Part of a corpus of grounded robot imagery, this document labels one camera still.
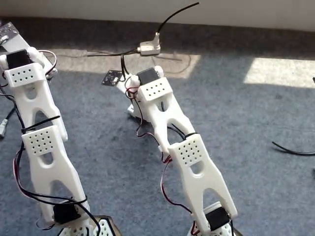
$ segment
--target blue-gray carpet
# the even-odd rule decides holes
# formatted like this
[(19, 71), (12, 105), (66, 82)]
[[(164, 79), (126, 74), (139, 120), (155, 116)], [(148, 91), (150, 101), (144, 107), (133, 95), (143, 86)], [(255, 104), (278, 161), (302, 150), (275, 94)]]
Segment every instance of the blue-gray carpet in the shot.
[[(187, 212), (171, 206), (160, 192), (163, 165), (155, 141), (136, 137), (138, 124), (126, 113), (129, 100), (117, 89), (101, 86), (107, 70), (120, 68), (120, 59), (84, 57), (85, 50), (130, 50), (151, 40), (158, 25), (11, 20), (29, 44), (60, 55), (51, 92), (68, 132), (68, 157), (92, 213), (112, 216), (125, 236), (185, 236), (192, 222)], [(154, 62), (172, 63), (167, 76), (174, 94), (221, 170), (239, 211), (234, 225), (245, 236), (314, 235), (315, 157), (281, 153), (271, 144), (278, 141), (296, 150), (315, 150), (315, 90), (309, 74), (314, 42), (314, 33), (168, 24), (161, 33), (162, 52), (181, 59), (138, 55), (126, 59), (133, 73)], [(266, 65), (256, 58), (274, 59), (275, 69), (268, 71), (265, 83), (246, 82), (255, 61), (256, 72), (251, 73), (266, 72)], [(276, 59), (282, 65), (280, 72)], [(185, 73), (186, 62), (189, 73)], [(281, 83), (273, 83), (282, 74), (286, 76)], [(290, 81), (288, 74), (298, 79)], [(303, 86), (298, 86), (299, 80), (305, 81)], [(0, 104), (3, 119), (12, 105), (4, 98)], [(14, 115), (0, 142), (0, 235), (56, 235), (57, 229), (36, 228), (39, 208), (20, 194), (14, 182), (12, 158), (20, 143)], [(26, 155), (21, 175), (31, 188)], [(165, 179), (169, 197), (185, 202), (174, 166)], [(206, 195), (206, 203), (213, 200), (213, 195)]]

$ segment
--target black cable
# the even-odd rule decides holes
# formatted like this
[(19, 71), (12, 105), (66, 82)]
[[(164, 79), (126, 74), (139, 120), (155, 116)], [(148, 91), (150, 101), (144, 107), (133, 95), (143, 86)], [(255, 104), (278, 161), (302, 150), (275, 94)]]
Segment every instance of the black cable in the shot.
[(3, 88), (1, 88), (1, 87), (0, 87), (0, 91), (2, 92), (2, 93), (0, 93), (0, 96), (5, 96), (8, 100), (10, 100), (10, 101), (13, 103), (13, 105), (14, 105), (14, 107), (15, 107), (16, 115), (18, 116), (19, 122), (21, 123), (21, 127), (22, 127), (22, 128), (25, 128), (24, 122), (23, 122), (22, 117), (21, 117), (21, 114), (20, 114), (20, 112), (19, 112), (19, 110), (18, 110), (18, 107), (17, 107), (17, 105), (16, 105), (14, 96), (11, 95), (11, 94), (7, 94), (7, 93), (3, 90)]
[(230, 221), (230, 225), (231, 225), (232, 235), (234, 236), (234, 226), (233, 226), (233, 220), (232, 219)]
[(9, 114), (6, 116), (5, 119), (9, 120), (10, 117), (13, 115), (14, 112), (15, 112), (15, 107), (12, 108), (12, 110), (9, 112)]
[(181, 136), (181, 138), (183, 139), (183, 141), (185, 140), (184, 135), (182, 135), (182, 133), (181, 133), (179, 130), (177, 130), (177, 129), (171, 127), (171, 126), (168, 126), (167, 128), (170, 129), (170, 130), (175, 131), (179, 136)]
[(36, 123), (36, 124), (34, 124), (32, 126), (29, 126), (27, 128), (22, 129), (22, 133), (25, 134), (26, 131), (32, 130), (32, 129), (36, 128), (37, 126), (41, 125), (41, 124), (47, 123), (49, 121), (52, 121), (52, 120), (55, 120), (55, 119), (58, 119), (58, 118), (60, 118), (60, 116), (55, 116), (55, 117), (51, 117), (51, 118), (42, 120), (42, 121), (40, 121), (40, 122), (38, 122), (38, 123)]
[(124, 68), (124, 55), (123, 54), (120, 55), (120, 65), (121, 65), (122, 73), (123, 73), (123, 77), (124, 77), (124, 80), (121, 82), (124, 82), (124, 81), (126, 81), (126, 74), (125, 74), (125, 68)]
[[(162, 109), (162, 111), (163, 112), (165, 112), (165, 109), (164, 109), (164, 102), (161, 102), (161, 109)], [(175, 131), (176, 133), (178, 133), (180, 136), (181, 136), (181, 138), (183, 139), (183, 140), (185, 140), (186, 138), (185, 138), (185, 133), (182, 131), (182, 130), (180, 130), (180, 128), (178, 128), (176, 125), (174, 125), (173, 123), (171, 123), (171, 125), (176, 129), (173, 129), (172, 127), (170, 127), (170, 126), (168, 126), (167, 128), (168, 129), (171, 129), (171, 130), (173, 130), (173, 131)]]
[(299, 155), (299, 156), (315, 156), (315, 151), (314, 152), (292, 151), (290, 149), (287, 149), (285, 147), (280, 146), (279, 144), (277, 144), (275, 142), (272, 142), (272, 144), (276, 145), (277, 147), (281, 148), (282, 150), (286, 151), (289, 154)]
[(180, 12), (182, 12), (182, 11), (185, 11), (185, 10), (188, 9), (188, 8), (191, 8), (191, 7), (193, 7), (193, 6), (196, 6), (196, 5), (198, 5), (198, 4), (199, 4), (199, 2), (196, 2), (196, 3), (194, 3), (194, 4), (191, 4), (191, 5), (189, 5), (189, 6), (186, 6), (186, 7), (182, 8), (182, 9), (180, 9), (180, 10), (174, 12), (172, 15), (170, 15), (169, 17), (167, 17), (167, 19), (166, 19), (162, 24), (160, 24), (160, 26), (159, 26), (158, 29), (157, 29), (157, 33), (159, 33), (159, 32), (161, 31), (161, 29), (163, 28), (163, 26), (164, 26), (164, 25), (169, 21), (169, 19), (171, 19), (173, 16), (177, 15), (178, 13), (180, 13)]
[[(10, 100), (11, 102), (13, 102), (14, 104), (14, 110), (19, 118), (19, 121), (21, 123), (21, 127), (22, 127), (22, 131), (26, 131), (26, 130), (29, 130), (30, 128), (25, 128), (25, 125), (24, 125), (24, 122), (21, 118), (21, 115), (20, 115), (20, 112), (17, 108), (17, 105), (16, 105), (16, 102), (15, 102), (15, 99), (14, 99), (14, 96), (13, 95), (10, 95), (10, 94), (7, 94), (1, 87), (0, 87), (0, 90), (2, 92), (2, 94), (0, 93), (0, 96), (5, 96), (8, 100)], [(44, 121), (41, 121), (37, 124), (35, 124), (35, 126), (38, 126), (40, 124), (44, 123)], [(23, 150), (24, 150), (24, 143), (22, 142), (21, 144), (21, 148), (20, 150), (18, 151), (18, 157), (17, 159), (14, 159), (14, 163), (15, 163), (15, 178), (16, 178), (16, 181), (17, 181), (17, 184), (20, 188), (20, 190), (22, 191), (22, 193), (24, 195), (26, 195), (27, 197), (29, 198), (32, 198), (36, 201), (39, 201), (39, 202), (42, 202), (42, 203), (46, 203), (46, 204), (50, 204), (50, 205), (61, 205), (61, 204), (73, 204), (73, 205), (78, 205), (97, 225), (97, 228), (98, 228), (98, 231), (97, 231), (97, 236), (99, 236), (100, 234), (100, 225), (98, 223), (98, 221), (95, 219), (95, 217), (82, 205), (83, 202), (87, 201), (87, 197), (82, 200), (82, 201), (75, 201), (71, 198), (66, 198), (66, 197), (59, 197), (59, 196), (51, 196), (51, 195), (44, 195), (44, 194), (38, 194), (38, 193), (33, 193), (33, 192), (30, 192), (28, 190), (26, 190), (22, 185), (21, 185), (21, 182), (20, 182), (20, 161), (21, 161), (21, 157), (22, 157), (22, 153), (23, 153)], [(69, 203), (53, 203), (53, 202), (48, 202), (48, 201), (45, 201), (45, 200), (42, 200), (42, 199), (39, 199), (37, 197), (42, 197), (42, 198), (50, 198), (50, 199), (59, 199), (59, 200), (68, 200)]]
[(125, 63), (125, 57), (124, 57), (124, 55), (123, 55), (123, 54), (122, 54), (122, 59), (123, 59), (122, 63), (123, 63), (123, 66), (124, 66), (125, 72), (127, 72), (127, 74), (129, 74), (129, 71), (127, 70), (126, 63)]
[(124, 52), (124, 53), (107, 53), (107, 52), (101, 52), (101, 51), (88, 51), (89, 53), (100, 53), (97, 55), (87, 55), (87, 57), (116, 57), (121, 55), (131, 55), (138, 52), (137, 49), (132, 49), (130, 51)]

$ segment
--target white wall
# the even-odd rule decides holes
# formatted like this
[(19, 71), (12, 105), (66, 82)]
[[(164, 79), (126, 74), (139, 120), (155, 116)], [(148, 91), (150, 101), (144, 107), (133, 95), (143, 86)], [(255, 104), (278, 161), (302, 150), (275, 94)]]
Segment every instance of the white wall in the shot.
[[(193, 0), (0, 0), (0, 16), (161, 22)], [(315, 0), (201, 0), (171, 22), (315, 31)]]

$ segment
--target white plastic part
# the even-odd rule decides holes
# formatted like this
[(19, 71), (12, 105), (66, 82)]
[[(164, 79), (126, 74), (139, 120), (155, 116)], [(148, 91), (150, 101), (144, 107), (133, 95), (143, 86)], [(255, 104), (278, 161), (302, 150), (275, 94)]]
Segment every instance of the white plastic part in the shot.
[[(36, 193), (51, 194), (52, 182), (59, 180), (72, 193), (75, 200), (82, 201), (86, 198), (78, 173), (67, 157), (56, 125), (24, 134), (22, 139), (30, 159), (31, 180)], [(48, 153), (53, 157), (51, 163), (45, 163), (43, 158), (43, 155)], [(82, 205), (89, 209), (87, 202)], [(46, 222), (53, 223), (53, 206), (40, 203), (40, 207)], [(81, 208), (78, 208), (78, 211), (82, 219), (88, 217)]]
[(163, 77), (140, 86), (138, 98), (145, 103), (151, 102), (165, 95), (172, 94), (173, 90), (167, 78)]
[[(21, 49), (27, 50), (30, 47), (29, 44), (24, 40), (24, 38), (20, 34), (4, 42), (1, 46), (3, 46), (3, 48), (10, 53)], [(42, 61), (45, 65), (44, 71), (47, 72), (52, 67), (52, 64), (45, 56), (43, 56)], [(52, 71), (51, 76), (54, 75), (55, 73), (57, 73), (56, 69)]]
[(131, 75), (131, 74), (126, 74), (126, 79), (127, 81), (125, 82), (118, 82), (116, 87), (122, 91), (122, 92), (126, 92), (126, 87), (127, 88), (137, 88), (140, 86), (140, 81), (139, 81), (139, 77), (136, 75)]
[(1, 138), (4, 138), (7, 123), (8, 123), (8, 120), (3, 119), (3, 121), (0, 124), (0, 137)]
[[(176, 166), (181, 172), (184, 194), (192, 211), (192, 218), (197, 222), (201, 233), (208, 236), (211, 232), (210, 225), (203, 209), (203, 193), (206, 189), (212, 189), (220, 198), (220, 203), (228, 212), (230, 218), (237, 216), (237, 210), (224, 179), (208, 155), (201, 136), (195, 130), (182, 112), (168, 80), (163, 77), (138, 89), (137, 101), (143, 117), (154, 128), (157, 139), (164, 156), (171, 155)], [(159, 109), (161, 102), (164, 103), (164, 112)], [(135, 117), (140, 117), (138, 105), (133, 102), (128, 111)], [(167, 125), (173, 123), (186, 135), (192, 134), (181, 143), (170, 145), (167, 139)]]
[(160, 78), (164, 77), (164, 71), (163, 71), (162, 67), (160, 67), (159, 65), (156, 65), (154, 67), (154, 70), (158, 73), (158, 76)]
[(92, 236), (92, 234), (90, 234), (92, 230), (90, 225), (81, 224), (64, 228), (58, 236)]
[[(181, 143), (172, 144), (168, 150), (179, 167), (186, 200), (193, 212), (192, 217), (203, 234), (211, 231), (203, 209), (203, 193), (206, 189), (214, 191), (231, 218), (237, 216), (222, 174), (209, 157), (199, 134), (193, 134)], [(193, 165), (198, 165), (195, 172), (192, 170)]]
[(159, 33), (156, 33), (152, 41), (146, 41), (140, 43), (138, 51), (141, 55), (156, 55), (161, 52), (161, 46), (159, 44)]
[[(99, 225), (100, 225), (100, 233), (99, 236), (114, 236), (111, 228), (108, 225), (107, 220), (101, 219), (99, 221)], [(95, 227), (94, 231), (93, 231), (93, 235), (96, 236), (97, 235), (97, 231), (98, 228)]]
[[(35, 122), (35, 115), (41, 111), (46, 117), (52, 118), (60, 116), (60, 111), (56, 107), (49, 86), (43, 71), (38, 63), (32, 63), (4, 72), (5, 77), (12, 89), (18, 109), (21, 113), (25, 127), (32, 126)], [(36, 97), (29, 99), (26, 95), (25, 85), (34, 85)], [(54, 125), (58, 126), (59, 132), (64, 141), (68, 139), (67, 132), (60, 116), (52, 120)]]
[[(180, 108), (168, 80), (161, 79), (140, 86), (137, 100), (143, 117), (150, 122), (154, 128), (155, 137), (161, 146), (163, 153), (168, 156), (167, 124), (169, 122), (178, 126), (185, 134), (194, 133), (190, 120)], [(166, 111), (159, 110), (158, 105), (164, 102)], [(133, 103), (134, 116), (140, 117), (138, 106)]]
[(0, 55), (0, 68), (5, 71), (9, 68), (8, 62), (6, 61), (6, 55)]
[[(195, 226), (193, 231), (194, 232), (198, 231), (197, 225)], [(230, 224), (227, 223), (227, 224), (223, 225), (222, 227), (220, 227), (214, 231), (211, 231), (210, 235), (211, 236), (232, 236), (231, 226), (230, 226)], [(193, 236), (191, 234), (191, 228), (189, 229), (187, 236)], [(208, 236), (208, 235), (203, 235), (202, 233), (198, 233), (196, 236)]]
[(44, 71), (45, 71), (45, 56), (40, 53), (36, 48), (34, 47), (29, 47), (27, 49), (27, 52), (31, 58), (32, 61), (39, 63), (42, 67), (44, 67)]

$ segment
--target white 3d-printed bracket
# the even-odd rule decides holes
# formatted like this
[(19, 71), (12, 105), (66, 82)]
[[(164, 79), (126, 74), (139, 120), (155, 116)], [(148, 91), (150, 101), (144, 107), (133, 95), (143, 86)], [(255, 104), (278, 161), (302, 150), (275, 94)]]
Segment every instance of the white 3d-printed bracket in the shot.
[[(63, 141), (67, 141), (68, 136), (63, 119), (52, 98), (42, 66), (32, 63), (6, 70), (4, 75), (14, 93), (25, 127), (30, 127), (35, 123), (38, 111), (48, 118), (60, 116), (52, 120), (52, 123), (58, 127)], [(34, 86), (34, 92), (36, 92), (34, 99), (29, 99), (26, 95), (26, 85), (29, 84)]]
[[(107, 220), (101, 219), (98, 223), (100, 226), (99, 236), (114, 236), (114, 233), (112, 232)], [(97, 231), (98, 228), (95, 227), (93, 231), (89, 229), (89, 232), (92, 232), (92, 234), (88, 234), (86, 227), (77, 226), (64, 228), (58, 236), (96, 236)]]
[[(203, 209), (203, 193), (206, 189), (212, 189), (217, 194), (229, 217), (236, 217), (237, 210), (225, 181), (209, 157), (201, 136), (193, 134), (195, 130), (182, 112), (168, 80), (163, 77), (140, 86), (136, 99), (143, 117), (154, 128), (160, 149), (165, 156), (170, 154), (180, 169), (184, 194), (201, 233), (203, 235), (212, 233)], [(158, 108), (161, 102), (166, 106), (164, 112)], [(135, 102), (132, 114), (140, 116)], [(175, 124), (186, 135), (192, 135), (181, 143), (170, 145), (167, 139), (168, 123)], [(196, 166), (197, 172), (193, 171), (192, 166)]]
[[(193, 231), (194, 232), (198, 231), (197, 225), (195, 226)], [(211, 231), (210, 235), (211, 236), (232, 236), (231, 226), (230, 226), (230, 224), (227, 223), (227, 224), (223, 225), (222, 227)], [(187, 236), (193, 236), (191, 234), (191, 228), (189, 229), (189, 232), (188, 232)], [(203, 236), (203, 234), (202, 233), (198, 233), (195, 236)]]
[[(36, 193), (50, 195), (52, 182), (59, 180), (72, 193), (75, 200), (82, 201), (86, 198), (78, 173), (66, 154), (56, 125), (24, 134), (22, 139), (30, 159), (31, 180)], [(53, 157), (51, 163), (45, 163), (44, 155), (48, 153)], [(82, 205), (89, 209), (87, 202)], [(40, 203), (40, 207), (45, 220), (53, 223), (53, 206)], [(88, 218), (81, 208), (78, 210), (82, 215), (81, 220)]]

